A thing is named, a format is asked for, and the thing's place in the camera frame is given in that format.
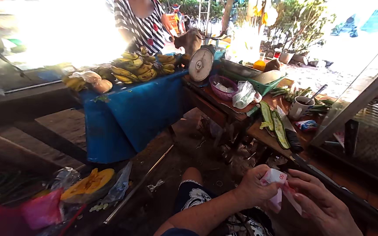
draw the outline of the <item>orange liquid bottle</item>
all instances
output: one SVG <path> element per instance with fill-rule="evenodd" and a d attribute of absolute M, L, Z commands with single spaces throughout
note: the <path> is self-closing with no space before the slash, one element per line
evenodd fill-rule
<path fill-rule="evenodd" d="M 259 60 L 256 61 L 256 62 L 253 64 L 253 68 L 256 69 L 256 70 L 259 70 L 259 71 L 264 71 L 264 70 L 265 70 L 265 66 L 266 66 L 266 62 L 265 62 L 265 53 L 264 53 L 264 52 L 261 52 L 261 53 L 260 53 Z"/>

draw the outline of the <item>tarp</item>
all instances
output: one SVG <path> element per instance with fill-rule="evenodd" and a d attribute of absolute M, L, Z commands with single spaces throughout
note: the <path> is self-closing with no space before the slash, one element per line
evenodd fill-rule
<path fill-rule="evenodd" d="M 113 86 L 101 101 L 95 91 L 80 92 L 85 110 L 87 159 L 112 163 L 132 158 L 192 107 L 183 82 L 187 70 L 124 88 Z"/>

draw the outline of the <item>knife handle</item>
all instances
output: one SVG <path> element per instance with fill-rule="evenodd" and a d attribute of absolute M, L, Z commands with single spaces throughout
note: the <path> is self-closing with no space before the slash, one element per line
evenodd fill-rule
<path fill-rule="evenodd" d="M 304 151 L 303 147 L 301 147 L 300 141 L 298 140 L 296 132 L 286 128 L 285 135 L 287 136 L 287 140 L 290 143 L 290 150 L 293 153 L 301 153 L 302 151 Z"/>

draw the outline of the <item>hand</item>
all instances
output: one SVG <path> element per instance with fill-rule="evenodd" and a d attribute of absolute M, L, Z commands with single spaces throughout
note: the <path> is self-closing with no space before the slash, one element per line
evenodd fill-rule
<path fill-rule="evenodd" d="M 302 217 L 311 219 L 326 236 L 362 236 L 348 207 L 316 177 L 298 170 L 288 170 L 288 184 L 300 192 L 294 199 L 301 205 Z"/>
<path fill-rule="evenodd" d="M 262 186 L 260 179 L 270 168 L 267 165 L 258 165 L 247 171 L 241 183 L 234 191 L 237 202 L 243 209 L 255 206 L 264 206 L 266 202 L 276 195 L 280 183 L 271 183 L 268 186 Z"/>

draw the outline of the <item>white mug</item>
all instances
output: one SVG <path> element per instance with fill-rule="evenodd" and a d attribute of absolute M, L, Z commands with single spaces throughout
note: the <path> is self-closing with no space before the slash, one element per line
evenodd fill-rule
<path fill-rule="evenodd" d="M 314 99 L 312 99 L 308 105 L 303 105 L 299 102 L 303 102 L 305 104 L 309 99 L 310 98 L 305 96 L 296 97 L 291 104 L 290 111 L 288 111 L 288 117 L 297 121 L 306 115 L 306 113 L 315 105 Z"/>

